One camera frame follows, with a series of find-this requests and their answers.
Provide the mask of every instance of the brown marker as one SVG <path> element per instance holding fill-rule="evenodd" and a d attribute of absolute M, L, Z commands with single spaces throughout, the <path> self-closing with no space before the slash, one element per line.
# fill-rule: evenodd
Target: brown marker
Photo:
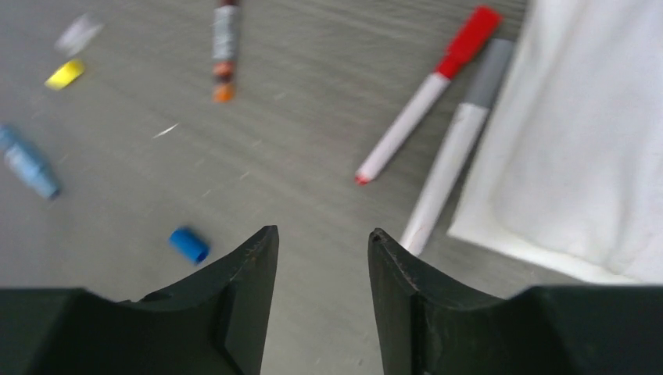
<path fill-rule="evenodd" d="M 235 55 L 237 53 L 237 0 L 220 0 L 214 10 L 213 74 L 216 79 L 213 100 L 227 102 L 235 96 Z"/>

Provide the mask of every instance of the blue cylindrical object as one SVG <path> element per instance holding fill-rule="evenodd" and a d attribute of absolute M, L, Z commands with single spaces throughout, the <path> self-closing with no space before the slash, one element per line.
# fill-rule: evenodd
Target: blue cylindrical object
<path fill-rule="evenodd" d="M 170 235 L 170 244 L 195 264 L 205 260 L 210 247 L 187 227 L 180 227 Z"/>
<path fill-rule="evenodd" d="M 59 195 L 59 184 L 46 159 L 6 123 L 0 123 L 0 152 L 12 172 L 41 197 L 54 199 Z"/>

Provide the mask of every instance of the red marker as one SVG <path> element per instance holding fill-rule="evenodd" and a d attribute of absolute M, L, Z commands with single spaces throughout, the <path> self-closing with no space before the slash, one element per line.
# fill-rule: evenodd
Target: red marker
<path fill-rule="evenodd" d="M 444 92 L 449 82 L 466 63 L 474 58 L 501 20 L 502 16 L 487 6 L 479 6 L 475 9 L 465 26 L 446 49 L 446 56 L 440 60 L 435 71 L 424 80 L 417 93 L 410 99 L 392 126 L 382 136 L 378 145 L 373 148 L 364 164 L 357 170 L 355 181 L 359 185 L 367 184 L 380 174 L 382 168 L 405 142 L 435 100 Z"/>

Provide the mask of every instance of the folded cloth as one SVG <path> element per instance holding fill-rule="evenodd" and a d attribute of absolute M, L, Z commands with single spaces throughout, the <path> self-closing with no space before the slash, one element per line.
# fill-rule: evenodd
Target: folded cloth
<path fill-rule="evenodd" d="M 531 2 L 449 234 L 580 280 L 663 282 L 663 2 Z"/>

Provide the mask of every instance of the gray marker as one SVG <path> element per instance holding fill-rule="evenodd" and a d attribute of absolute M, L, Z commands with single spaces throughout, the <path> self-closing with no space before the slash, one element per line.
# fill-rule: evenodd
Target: gray marker
<path fill-rule="evenodd" d="M 414 255 L 421 254 L 435 229 L 446 199 L 495 102 L 513 47 L 512 41 L 491 40 L 465 100 L 453 115 L 417 205 L 400 239 L 400 244 Z"/>

